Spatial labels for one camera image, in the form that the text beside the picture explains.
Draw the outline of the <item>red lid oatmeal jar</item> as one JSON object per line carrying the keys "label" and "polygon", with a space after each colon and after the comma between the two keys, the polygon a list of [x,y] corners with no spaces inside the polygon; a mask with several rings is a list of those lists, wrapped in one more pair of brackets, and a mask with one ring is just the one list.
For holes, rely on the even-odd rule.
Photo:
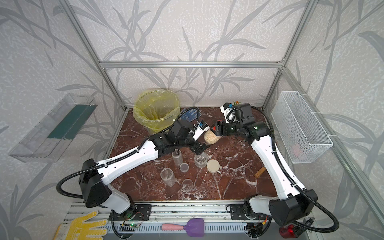
{"label": "red lid oatmeal jar", "polygon": [[222,136],[216,136],[215,133],[211,130],[207,130],[207,132],[204,135],[204,140],[208,145],[213,145],[217,143]]}

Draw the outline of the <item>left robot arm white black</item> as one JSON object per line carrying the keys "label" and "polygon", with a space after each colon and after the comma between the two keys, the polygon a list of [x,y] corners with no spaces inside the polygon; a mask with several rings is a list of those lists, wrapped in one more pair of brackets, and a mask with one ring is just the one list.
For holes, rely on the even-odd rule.
{"label": "left robot arm white black", "polygon": [[[98,162],[89,159],[81,171],[60,180],[56,190],[63,196],[83,199],[88,208],[104,206],[118,214],[134,209],[134,203],[129,196],[113,188],[111,182],[122,174],[174,150],[188,147],[193,153],[200,155],[208,145],[200,143],[199,138],[209,129],[209,125],[203,120],[197,119],[197,123],[192,124],[177,116],[171,126],[148,136],[131,150]],[[80,195],[69,193],[62,188],[66,181],[74,177],[79,177],[82,191]]]}

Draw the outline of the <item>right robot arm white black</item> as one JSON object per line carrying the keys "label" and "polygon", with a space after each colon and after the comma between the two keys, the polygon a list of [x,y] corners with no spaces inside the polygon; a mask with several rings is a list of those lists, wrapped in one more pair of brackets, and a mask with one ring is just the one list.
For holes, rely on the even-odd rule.
{"label": "right robot arm white black", "polygon": [[[239,136],[244,138],[262,160],[268,171],[277,196],[254,196],[245,200],[247,215],[262,213],[272,217],[284,227],[293,224],[303,230],[333,233],[340,227],[338,219],[318,203],[314,190],[308,190],[295,176],[276,145],[275,131],[268,115],[250,104],[225,103],[220,107],[224,121],[217,121],[211,129],[217,137]],[[330,227],[316,228],[300,223],[299,219],[318,208],[333,222]]]}

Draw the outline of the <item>clear oatmeal jar small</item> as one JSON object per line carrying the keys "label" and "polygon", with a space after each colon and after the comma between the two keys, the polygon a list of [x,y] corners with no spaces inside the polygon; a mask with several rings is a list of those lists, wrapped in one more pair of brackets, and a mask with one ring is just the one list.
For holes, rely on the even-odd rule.
{"label": "clear oatmeal jar small", "polygon": [[175,149],[172,152],[172,158],[176,166],[180,166],[183,163],[183,156],[180,149]]}

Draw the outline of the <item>clear oatmeal jar tall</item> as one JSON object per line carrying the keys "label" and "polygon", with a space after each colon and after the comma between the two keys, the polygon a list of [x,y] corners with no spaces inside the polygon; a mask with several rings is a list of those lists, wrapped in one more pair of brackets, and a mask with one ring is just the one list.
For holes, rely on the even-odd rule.
{"label": "clear oatmeal jar tall", "polygon": [[164,183],[169,187],[173,187],[176,183],[175,174],[174,174],[173,170],[170,168],[162,169],[161,178],[164,181]]}

